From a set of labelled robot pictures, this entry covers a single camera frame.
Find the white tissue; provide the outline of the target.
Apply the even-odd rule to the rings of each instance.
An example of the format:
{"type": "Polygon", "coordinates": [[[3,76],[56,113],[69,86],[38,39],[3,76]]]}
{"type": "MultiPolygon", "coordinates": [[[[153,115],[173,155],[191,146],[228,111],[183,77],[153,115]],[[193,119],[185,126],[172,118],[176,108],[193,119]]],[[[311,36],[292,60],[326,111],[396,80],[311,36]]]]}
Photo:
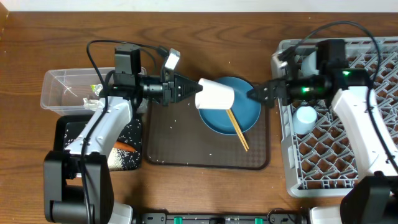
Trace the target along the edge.
{"type": "Polygon", "coordinates": [[[103,108],[104,103],[100,97],[83,98],[83,107],[86,110],[96,111],[98,108],[103,108]]]}

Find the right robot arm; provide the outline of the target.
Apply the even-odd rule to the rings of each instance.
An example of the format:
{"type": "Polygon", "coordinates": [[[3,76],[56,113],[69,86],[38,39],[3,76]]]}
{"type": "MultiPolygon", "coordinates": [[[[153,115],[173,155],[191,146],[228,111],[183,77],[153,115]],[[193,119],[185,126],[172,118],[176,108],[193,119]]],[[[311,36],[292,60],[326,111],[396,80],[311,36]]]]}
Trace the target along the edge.
{"type": "Polygon", "coordinates": [[[284,105],[295,100],[325,100],[337,114],[354,152],[359,183],[341,203],[313,207],[308,223],[397,223],[397,160],[391,135],[377,108],[373,81],[363,68],[350,68],[345,41],[327,39],[315,46],[318,73],[299,78],[295,47],[273,55],[273,70],[286,70],[248,91],[248,98],[268,108],[279,99],[284,105]]]}

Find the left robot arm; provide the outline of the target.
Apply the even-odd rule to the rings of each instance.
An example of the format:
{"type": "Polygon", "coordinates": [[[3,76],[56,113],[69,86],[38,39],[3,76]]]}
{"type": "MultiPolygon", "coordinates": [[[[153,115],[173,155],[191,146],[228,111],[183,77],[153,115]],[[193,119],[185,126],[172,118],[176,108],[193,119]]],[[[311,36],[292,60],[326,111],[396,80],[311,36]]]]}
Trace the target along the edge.
{"type": "Polygon", "coordinates": [[[144,98],[164,106],[199,91],[197,82],[176,73],[180,52],[157,47],[164,59],[158,77],[142,76],[141,44],[116,41],[115,68],[99,80],[99,105],[64,151],[44,160],[44,214],[53,223],[132,223],[131,206],[115,202],[108,157],[144,98]]]}

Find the light blue bowl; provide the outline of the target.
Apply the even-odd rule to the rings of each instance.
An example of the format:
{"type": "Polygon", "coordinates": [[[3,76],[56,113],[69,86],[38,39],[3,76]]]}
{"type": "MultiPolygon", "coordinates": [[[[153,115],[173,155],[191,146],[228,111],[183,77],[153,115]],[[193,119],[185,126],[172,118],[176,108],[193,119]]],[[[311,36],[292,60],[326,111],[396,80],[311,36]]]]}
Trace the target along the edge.
{"type": "Polygon", "coordinates": [[[316,51],[312,52],[302,61],[301,72],[303,77],[311,77],[319,74],[316,51]]]}

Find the foil snack wrapper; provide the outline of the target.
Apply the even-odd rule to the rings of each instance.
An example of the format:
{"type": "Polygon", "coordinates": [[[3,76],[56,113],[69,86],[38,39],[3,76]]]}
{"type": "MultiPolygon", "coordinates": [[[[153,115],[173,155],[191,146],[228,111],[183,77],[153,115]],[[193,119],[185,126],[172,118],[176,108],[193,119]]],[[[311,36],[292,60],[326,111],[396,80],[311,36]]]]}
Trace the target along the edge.
{"type": "Polygon", "coordinates": [[[96,96],[99,96],[100,93],[101,93],[101,91],[102,91],[102,89],[103,89],[103,86],[102,86],[102,84],[90,85],[90,88],[91,88],[92,92],[93,92],[96,96]]]}

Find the white rice pile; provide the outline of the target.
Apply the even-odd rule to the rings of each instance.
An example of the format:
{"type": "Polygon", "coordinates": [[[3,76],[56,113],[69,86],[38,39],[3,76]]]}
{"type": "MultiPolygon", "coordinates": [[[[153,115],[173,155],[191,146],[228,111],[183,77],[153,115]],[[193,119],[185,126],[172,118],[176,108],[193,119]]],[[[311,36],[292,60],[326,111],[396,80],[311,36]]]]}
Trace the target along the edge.
{"type": "MultiPolygon", "coordinates": [[[[63,148],[65,149],[79,135],[87,121],[68,123],[64,128],[63,148]]],[[[119,142],[132,146],[136,152],[112,148],[108,158],[110,171],[135,170],[142,160],[142,122],[134,119],[128,123],[118,137],[119,142]]]]}

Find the light blue cup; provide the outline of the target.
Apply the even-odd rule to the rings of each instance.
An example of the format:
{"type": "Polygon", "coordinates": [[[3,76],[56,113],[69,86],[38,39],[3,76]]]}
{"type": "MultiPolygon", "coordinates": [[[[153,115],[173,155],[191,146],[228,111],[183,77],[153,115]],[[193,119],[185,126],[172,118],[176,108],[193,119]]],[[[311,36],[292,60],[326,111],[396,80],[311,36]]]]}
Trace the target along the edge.
{"type": "Polygon", "coordinates": [[[311,133],[316,122],[317,112],[311,106],[299,107],[292,117],[293,128],[296,134],[304,135],[311,133]]]}

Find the white pink cup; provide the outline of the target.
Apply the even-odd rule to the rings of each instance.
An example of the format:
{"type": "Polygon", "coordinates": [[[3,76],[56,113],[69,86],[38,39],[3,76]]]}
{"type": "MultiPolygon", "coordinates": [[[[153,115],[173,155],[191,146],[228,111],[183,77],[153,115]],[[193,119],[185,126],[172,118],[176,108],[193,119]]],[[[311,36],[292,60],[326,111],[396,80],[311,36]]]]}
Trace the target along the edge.
{"type": "Polygon", "coordinates": [[[199,110],[228,110],[234,103],[234,89],[211,80],[201,78],[202,91],[195,94],[195,106],[199,110]]]}

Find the orange carrot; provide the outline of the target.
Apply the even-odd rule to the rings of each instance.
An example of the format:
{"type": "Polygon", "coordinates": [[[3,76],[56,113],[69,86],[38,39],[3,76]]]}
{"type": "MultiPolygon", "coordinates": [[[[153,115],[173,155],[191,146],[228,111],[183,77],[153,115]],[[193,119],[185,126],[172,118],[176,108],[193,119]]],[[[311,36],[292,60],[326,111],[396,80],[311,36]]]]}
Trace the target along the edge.
{"type": "Polygon", "coordinates": [[[114,148],[120,149],[123,151],[136,152],[136,150],[132,146],[125,144],[123,142],[119,142],[119,141],[115,142],[114,148]]]}

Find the dark blue plate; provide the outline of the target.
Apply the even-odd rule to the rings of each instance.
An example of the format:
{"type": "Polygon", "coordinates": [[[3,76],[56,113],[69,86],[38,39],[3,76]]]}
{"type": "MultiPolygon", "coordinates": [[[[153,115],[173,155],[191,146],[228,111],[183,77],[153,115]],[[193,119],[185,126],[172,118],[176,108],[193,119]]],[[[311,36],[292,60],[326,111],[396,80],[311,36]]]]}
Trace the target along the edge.
{"type": "MultiPolygon", "coordinates": [[[[234,89],[235,99],[231,110],[243,133],[251,129],[261,113],[261,104],[249,99],[246,95],[249,90],[253,89],[253,86],[246,80],[237,77],[223,77],[215,80],[215,82],[234,89]]],[[[199,114],[203,122],[214,132],[236,135],[225,110],[199,110],[199,114]]]]}

